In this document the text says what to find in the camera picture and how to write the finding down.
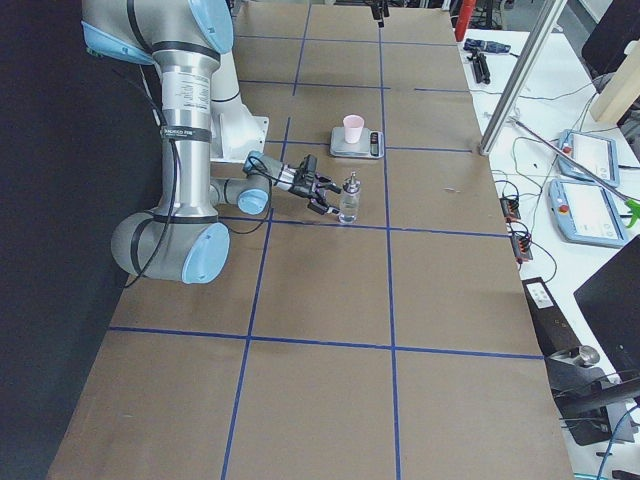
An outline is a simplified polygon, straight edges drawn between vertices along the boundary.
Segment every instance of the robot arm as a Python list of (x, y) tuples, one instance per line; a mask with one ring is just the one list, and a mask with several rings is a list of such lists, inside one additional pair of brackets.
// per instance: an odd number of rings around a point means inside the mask
[[(339, 189), (316, 173), (315, 157), (307, 157), (296, 169), (252, 152), (250, 167), (245, 163), (248, 178), (210, 178), (213, 125), (235, 125), (230, 119), (241, 105), (225, 0), (84, 0), (82, 25), (90, 50), (156, 64), (161, 72), (163, 194), (155, 208), (133, 214), (116, 227), (111, 251), (124, 270), (137, 278), (212, 281), (226, 262), (230, 243), (214, 205), (233, 203), (258, 214), (268, 204), (272, 185), (308, 198), (309, 208), (318, 213), (337, 213), (325, 193)], [(212, 83), (219, 70), (224, 74)], [(215, 97), (223, 111), (215, 119), (212, 86), (228, 99)], [(255, 159), (262, 167), (252, 163)]]

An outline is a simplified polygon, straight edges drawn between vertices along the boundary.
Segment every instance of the clear bottle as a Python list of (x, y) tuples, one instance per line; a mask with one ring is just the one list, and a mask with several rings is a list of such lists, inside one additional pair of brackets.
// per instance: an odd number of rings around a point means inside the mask
[(340, 196), (340, 213), (338, 220), (340, 223), (353, 223), (358, 216), (360, 207), (360, 180), (356, 178), (356, 172), (351, 172), (351, 176), (342, 185)]

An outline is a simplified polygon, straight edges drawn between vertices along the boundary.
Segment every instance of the white desk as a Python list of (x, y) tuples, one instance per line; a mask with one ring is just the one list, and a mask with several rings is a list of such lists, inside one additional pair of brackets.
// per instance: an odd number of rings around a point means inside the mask
[[(468, 38), (493, 40), (511, 45), (511, 52), (519, 54), (528, 33), (469, 30)], [(502, 92), (505, 84), (516, 64), (517, 58), (511, 55), (487, 54), (487, 63), (491, 73), (489, 85), (476, 84), (470, 64), (467, 60), (469, 52), (462, 50), (460, 54), (463, 60), (467, 82), (472, 90), (473, 103), (481, 130), (487, 127), (491, 113), (494, 111), (499, 95), (488, 92)], [(552, 34), (533, 69), (525, 89), (521, 96), (554, 98), (562, 94), (573, 92), (580, 87), (590, 84), (591, 80), (586, 71), (576, 58), (569, 42), (562, 34)], [(592, 85), (582, 90), (556, 100), (540, 100), (520, 98), (516, 103), (521, 121), (538, 132), (541, 136), (551, 140), (559, 136), (565, 130), (574, 127), (580, 119), (583, 109), (596, 93)], [(605, 130), (614, 128), (613, 124), (596, 123), (590, 114), (586, 114), (583, 131)], [(598, 135), (616, 140), (620, 165), (638, 166), (638, 160), (624, 140), (618, 129), (599, 132)], [(500, 133), (499, 139), (491, 152), (489, 159), (494, 170), (494, 178), (508, 179), (513, 182), (520, 194), (539, 193), (531, 181), (516, 172), (516, 162), (512, 155), (514, 141), (519, 136), (529, 137), (523, 130), (514, 125), (506, 125)], [(545, 180), (559, 177), (557, 166), (553, 165), (555, 154), (548, 147), (519, 140), (516, 144), (515, 157), (519, 172), (531, 177), (539, 184)], [(573, 297), (573, 292), (584, 283), (596, 270), (598, 270), (616, 252), (616, 249), (593, 247), (568, 243), (563, 240), (557, 231), (550, 214), (550, 205), (545, 185), (537, 211), (535, 211), (536, 197), (524, 196), (520, 199), (520, 213), (522, 221), (529, 228), (534, 224), (533, 240), (546, 248), (556, 259), (558, 271), (554, 279), (547, 286), (558, 305), (567, 317), (570, 325), (583, 344), (597, 348), (601, 355), (602, 349), (591, 333), (586, 321)], [(497, 184), (497, 190), (502, 192), (505, 184)], [(638, 196), (640, 194), (640, 171), (621, 171), (620, 190), (624, 193)], [(510, 186), (506, 186), (505, 193), (513, 193)], [(621, 213), (626, 213), (624, 205), (618, 205)], [(640, 226), (628, 231), (629, 238), (640, 233)], [(534, 260), (524, 263), (520, 271), (522, 279), (540, 276), (547, 279), (553, 272), (553, 263), (550, 258), (535, 246), (532, 247)], [(604, 355), (598, 365), (605, 373), (614, 369)], [(640, 415), (634, 415), (638, 421)], [(578, 446), (569, 432), (565, 432), (565, 439), (574, 472), (594, 474), (597, 472), (600, 457), (595, 452), (603, 452), (606, 443), (594, 444), (586, 447)], [(616, 444), (613, 448), (613, 456), (607, 461), (604, 475), (611, 478), (611, 470), (621, 469), (637, 473), (640, 470), (640, 434), (636, 435), (636, 443)]]

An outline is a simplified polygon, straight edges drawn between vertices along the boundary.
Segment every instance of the red tube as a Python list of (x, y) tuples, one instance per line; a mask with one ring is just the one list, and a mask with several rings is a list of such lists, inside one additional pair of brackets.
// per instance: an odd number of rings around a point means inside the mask
[(475, 8), (476, 0), (464, 0), (462, 7), (460, 7), (458, 21), (456, 22), (456, 42), (461, 42), (464, 38), (464, 34), (469, 26), (469, 20)]

